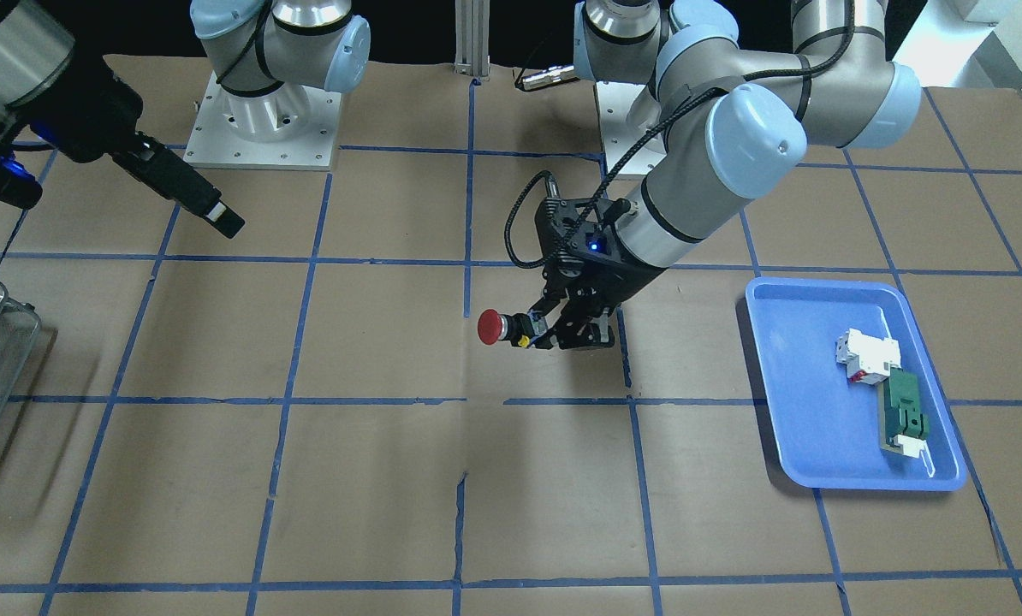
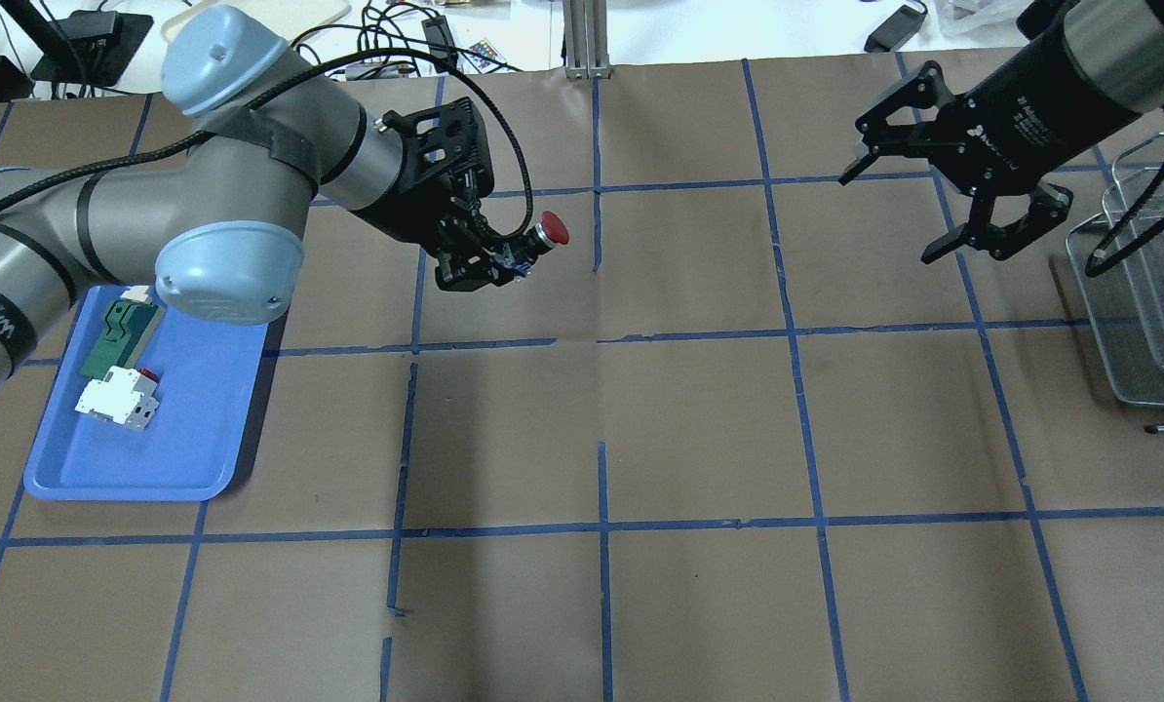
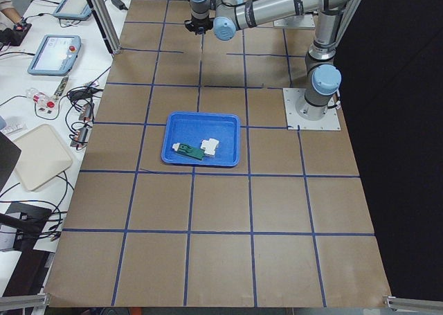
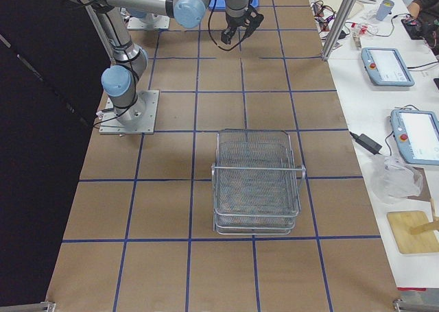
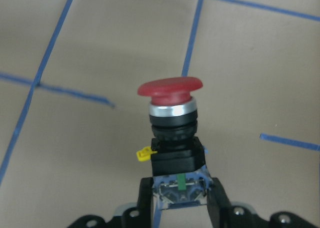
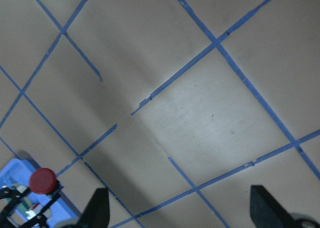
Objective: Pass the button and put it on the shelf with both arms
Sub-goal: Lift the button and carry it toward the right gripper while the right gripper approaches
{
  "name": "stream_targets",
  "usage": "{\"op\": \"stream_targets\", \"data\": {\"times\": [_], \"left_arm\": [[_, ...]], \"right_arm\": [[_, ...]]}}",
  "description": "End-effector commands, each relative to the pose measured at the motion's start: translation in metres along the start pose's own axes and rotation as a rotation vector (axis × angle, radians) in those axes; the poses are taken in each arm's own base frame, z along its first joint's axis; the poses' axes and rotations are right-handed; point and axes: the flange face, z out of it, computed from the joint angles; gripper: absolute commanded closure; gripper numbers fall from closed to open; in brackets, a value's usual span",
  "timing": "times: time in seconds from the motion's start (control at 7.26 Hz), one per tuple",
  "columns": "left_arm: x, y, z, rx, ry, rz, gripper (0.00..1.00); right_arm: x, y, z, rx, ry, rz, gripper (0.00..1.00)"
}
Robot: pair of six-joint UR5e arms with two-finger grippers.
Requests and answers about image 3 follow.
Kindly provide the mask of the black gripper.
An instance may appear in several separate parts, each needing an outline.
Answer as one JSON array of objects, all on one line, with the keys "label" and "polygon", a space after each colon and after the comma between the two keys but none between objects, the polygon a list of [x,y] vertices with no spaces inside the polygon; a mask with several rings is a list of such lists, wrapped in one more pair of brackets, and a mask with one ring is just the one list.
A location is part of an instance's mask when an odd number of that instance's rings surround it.
[{"label": "black gripper", "polygon": [[196,35],[205,35],[207,31],[213,29],[213,19],[211,17],[204,19],[191,17],[191,19],[184,21],[184,25],[188,31]]}]

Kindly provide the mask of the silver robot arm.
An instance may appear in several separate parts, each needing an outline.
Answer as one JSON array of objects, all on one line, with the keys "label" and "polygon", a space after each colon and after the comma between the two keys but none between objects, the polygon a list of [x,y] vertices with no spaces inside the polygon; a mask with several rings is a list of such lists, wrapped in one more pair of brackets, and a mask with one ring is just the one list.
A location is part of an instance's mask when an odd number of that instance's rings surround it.
[{"label": "silver robot arm", "polygon": [[236,32],[286,19],[301,19],[314,12],[317,19],[312,43],[305,56],[307,88],[293,104],[305,120],[319,121],[332,109],[329,103],[338,93],[341,73],[334,66],[338,36],[351,15],[354,0],[188,0],[191,18],[185,27],[197,35],[213,30],[221,41]]}]

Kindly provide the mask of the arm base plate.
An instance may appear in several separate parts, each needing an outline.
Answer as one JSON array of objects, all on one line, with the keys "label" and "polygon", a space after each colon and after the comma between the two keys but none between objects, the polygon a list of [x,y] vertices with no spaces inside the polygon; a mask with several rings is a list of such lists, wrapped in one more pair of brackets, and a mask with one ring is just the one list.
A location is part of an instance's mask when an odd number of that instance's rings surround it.
[{"label": "arm base plate", "polygon": [[278,19],[273,22],[276,28],[292,28],[298,30],[314,30],[315,23],[312,15],[296,15],[283,19]]},{"label": "arm base plate", "polygon": [[305,100],[303,88],[284,88],[283,100],[289,130],[340,131],[334,99],[323,107],[315,107]]}]

